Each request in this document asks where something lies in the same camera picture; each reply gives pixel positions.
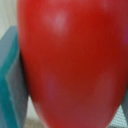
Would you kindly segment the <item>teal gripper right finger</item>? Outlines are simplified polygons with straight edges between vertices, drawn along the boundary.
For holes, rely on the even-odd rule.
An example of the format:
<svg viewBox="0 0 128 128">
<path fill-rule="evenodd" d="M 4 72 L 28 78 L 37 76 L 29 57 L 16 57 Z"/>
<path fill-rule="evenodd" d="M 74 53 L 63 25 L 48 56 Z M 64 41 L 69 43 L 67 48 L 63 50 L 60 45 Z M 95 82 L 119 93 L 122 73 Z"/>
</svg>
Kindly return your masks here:
<svg viewBox="0 0 128 128">
<path fill-rule="evenodd" d="M 128 125 L 128 97 L 124 97 L 121 106 Z"/>
</svg>

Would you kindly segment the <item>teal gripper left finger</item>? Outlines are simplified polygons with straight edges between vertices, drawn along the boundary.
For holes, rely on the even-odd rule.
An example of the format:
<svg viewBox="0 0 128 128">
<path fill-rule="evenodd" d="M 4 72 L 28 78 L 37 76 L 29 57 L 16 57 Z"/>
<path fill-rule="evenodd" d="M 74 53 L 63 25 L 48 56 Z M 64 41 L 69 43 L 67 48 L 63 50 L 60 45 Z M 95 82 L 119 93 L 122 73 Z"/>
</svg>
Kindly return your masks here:
<svg viewBox="0 0 128 128">
<path fill-rule="evenodd" d="M 0 128 L 24 128 L 27 102 L 17 27 L 12 26 L 0 40 Z"/>
</svg>

